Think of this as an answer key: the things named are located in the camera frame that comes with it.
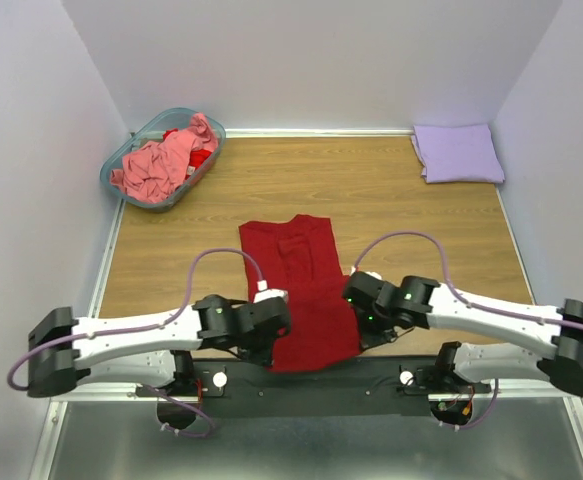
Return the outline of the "dark red t shirt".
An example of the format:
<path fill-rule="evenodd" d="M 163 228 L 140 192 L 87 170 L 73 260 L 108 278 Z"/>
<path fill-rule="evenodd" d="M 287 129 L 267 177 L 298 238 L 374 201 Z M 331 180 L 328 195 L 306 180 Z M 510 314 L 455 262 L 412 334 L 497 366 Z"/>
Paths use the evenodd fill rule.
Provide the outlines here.
<path fill-rule="evenodd" d="M 238 228 L 241 248 L 271 288 L 288 292 L 291 332 L 273 349 L 276 373 L 321 370 L 361 353 L 354 311 L 342 298 L 348 276 L 331 220 L 298 214 L 284 223 L 250 221 Z"/>

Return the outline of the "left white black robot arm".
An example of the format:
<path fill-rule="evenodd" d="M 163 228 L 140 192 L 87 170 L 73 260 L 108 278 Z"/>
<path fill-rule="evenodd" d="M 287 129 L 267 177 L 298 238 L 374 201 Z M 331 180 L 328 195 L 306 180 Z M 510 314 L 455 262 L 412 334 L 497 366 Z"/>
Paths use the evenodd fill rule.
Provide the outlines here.
<path fill-rule="evenodd" d="M 236 349 L 238 359 L 269 367 L 275 342 L 292 320 L 285 293 L 265 291 L 246 302 L 208 295 L 183 308 L 113 319 L 48 313 L 29 333 L 31 398 L 67 394 L 92 383 L 135 383 L 185 393 L 193 380 L 186 352 Z"/>

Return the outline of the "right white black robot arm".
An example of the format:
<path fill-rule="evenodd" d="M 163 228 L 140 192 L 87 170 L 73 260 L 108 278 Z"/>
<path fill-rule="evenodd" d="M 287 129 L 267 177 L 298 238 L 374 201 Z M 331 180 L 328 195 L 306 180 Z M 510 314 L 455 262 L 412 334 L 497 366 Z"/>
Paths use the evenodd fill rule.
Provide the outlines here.
<path fill-rule="evenodd" d="M 495 379 L 538 380 L 583 397 L 583 303 L 516 304 L 446 283 L 407 276 L 394 285 L 354 272 L 343 298 L 353 308 L 365 349 L 394 341 L 396 329 L 441 329 L 492 338 L 488 345 L 446 342 L 435 363 L 415 376 L 431 391 L 465 391 Z"/>

